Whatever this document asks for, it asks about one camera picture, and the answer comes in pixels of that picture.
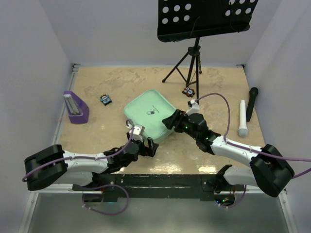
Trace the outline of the mint green medicine case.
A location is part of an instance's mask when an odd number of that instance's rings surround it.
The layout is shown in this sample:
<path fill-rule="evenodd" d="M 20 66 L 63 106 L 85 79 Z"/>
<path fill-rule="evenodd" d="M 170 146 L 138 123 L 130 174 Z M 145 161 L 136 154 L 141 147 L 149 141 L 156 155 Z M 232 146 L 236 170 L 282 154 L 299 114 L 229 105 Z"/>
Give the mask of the mint green medicine case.
<path fill-rule="evenodd" d="M 163 119 L 170 117 L 176 108 L 157 90 L 150 89 L 129 102 L 123 109 L 134 124 L 142 125 L 143 136 L 161 143 L 173 131 L 166 128 Z"/>

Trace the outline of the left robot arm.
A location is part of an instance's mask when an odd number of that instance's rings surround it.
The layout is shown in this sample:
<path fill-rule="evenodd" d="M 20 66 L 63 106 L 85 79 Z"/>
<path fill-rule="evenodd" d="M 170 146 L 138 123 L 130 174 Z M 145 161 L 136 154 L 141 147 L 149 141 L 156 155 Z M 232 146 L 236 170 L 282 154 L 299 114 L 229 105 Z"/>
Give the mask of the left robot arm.
<path fill-rule="evenodd" d="M 124 146 L 98 154 L 79 154 L 52 145 L 24 160 L 28 190 L 37 191 L 52 184 L 75 184 L 96 190 L 100 187 L 100 174 L 120 171 L 139 156 L 154 157 L 158 144 L 152 138 L 130 139 Z"/>

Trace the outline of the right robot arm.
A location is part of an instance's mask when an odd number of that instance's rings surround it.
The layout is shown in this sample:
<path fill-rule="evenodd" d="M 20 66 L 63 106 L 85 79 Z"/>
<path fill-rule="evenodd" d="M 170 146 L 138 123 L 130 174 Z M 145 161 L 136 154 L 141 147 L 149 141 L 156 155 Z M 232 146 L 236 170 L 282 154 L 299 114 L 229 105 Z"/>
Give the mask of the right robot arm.
<path fill-rule="evenodd" d="M 189 135 L 201 151 L 245 165 L 242 168 L 230 166 L 216 179 L 218 188 L 223 191 L 243 184 L 256 186 L 268 196 L 277 197 L 294 177 L 294 170 L 274 146 L 253 147 L 225 139 L 208 128 L 202 114 L 187 115 L 176 110 L 162 123 L 169 130 Z"/>

